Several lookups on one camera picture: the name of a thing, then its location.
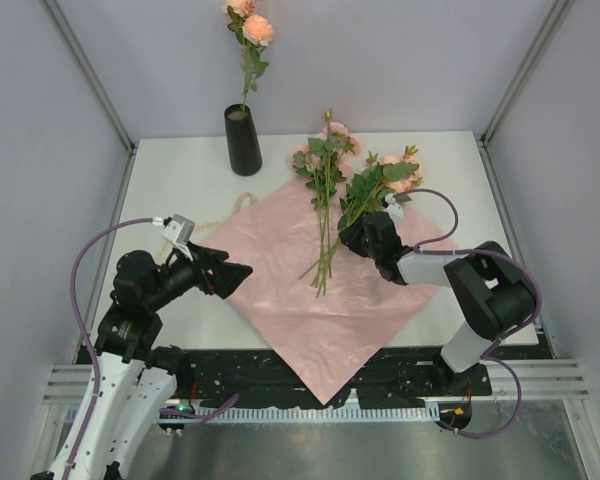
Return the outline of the peach rose stem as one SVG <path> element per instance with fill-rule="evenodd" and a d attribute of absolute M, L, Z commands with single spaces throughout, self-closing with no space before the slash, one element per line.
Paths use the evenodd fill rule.
<path fill-rule="evenodd" d="M 380 210 L 387 194 L 408 193 L 421 185 L 423 174 L 418 152 L 417 146 L 408 145 L 400 156 L 379 157 L 370 153 L 363 170 L 345 176 L 331 205 L 334 232 L 339 235 L 361 215 Z"/>
<path fill-rule="evenodd" d="M 227 28 L 241 46 L 244 80 L 240 111 L 245 116 L 249 93 L 258 90 L 258 81 L 269 66 L 269 63 L 262 59 L 262 53 L 273 42 L 275 30 L 264 16 L 255 12 L 254 1 L 225 1 L 223 13 L 227 19 Z"/>

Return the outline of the purple wrapping paper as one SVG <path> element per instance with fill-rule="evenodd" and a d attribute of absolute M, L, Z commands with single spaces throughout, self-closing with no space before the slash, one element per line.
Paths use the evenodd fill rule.
<path fill-rule="evenodd" d="M 319 239 L 309 190 L 298 180 L 256 175 L 223 180 L 197 206 L 215 221 L 206 246 L 225 250 L 252 275 L 225 302 L 198 297 L 187 311 L 196 349 L 267 346 L 297 367 L 302 359 L 360 366 L 388 343 L 446 343 L 460 326 L 452 292 L 385 281 L 372 261 L 340 248 L 324 296 L 312 275 Z"/>

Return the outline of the pink flower bunch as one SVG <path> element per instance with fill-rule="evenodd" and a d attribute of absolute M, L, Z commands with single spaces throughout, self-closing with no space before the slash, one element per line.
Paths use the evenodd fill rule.
<path fill-rule="evenodd" d="M 317 214 L 319 255 L 317 260 L 300 276 L 314 277 L 311 286 L 316 296 L 324 296 L 332 278 L 332 260 L 339 246 L 331 219 L 332 200 L 338 187 L 345 181 L 341 163 L 346 156 L 358 156 L 360 141 L 347 126 L 333 119 L 331 109 L 322 114 L 323 129 L 292 154 L 294 172 L 305 179 L 305 186 L 313 192 L 310 204 Z"/>

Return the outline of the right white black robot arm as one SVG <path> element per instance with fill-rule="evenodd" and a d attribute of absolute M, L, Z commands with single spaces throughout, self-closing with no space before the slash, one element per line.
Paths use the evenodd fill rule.
<path fill-rule="evenodd" d="M 494 241 L 466 250 L 406 246 L 384 211 L 362 215 L 339 237 L 349 250 L 372 259 L 391 283 L 435 285 L 453 292 L 464 323 L 432 360 L 432 381 L 442 393 L 458 392 L 471 368 L 539 313 L 537 283 Z"/>

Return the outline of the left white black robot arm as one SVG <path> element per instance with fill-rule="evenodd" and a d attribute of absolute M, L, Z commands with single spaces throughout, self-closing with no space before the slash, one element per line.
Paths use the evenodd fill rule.
<path fill-rule="evenodd" d="M 101 320 L 89 387 L 63 446 L 40 479 L 124 479 L 165 402 L 194 383 L 191 356 L 157 347 L 159 310 L 191 289 L 228 298 L 253 272 L 225 251 L 187 245 L 166 263 L 135 250 L 117 265 L 112 304 Z"/>

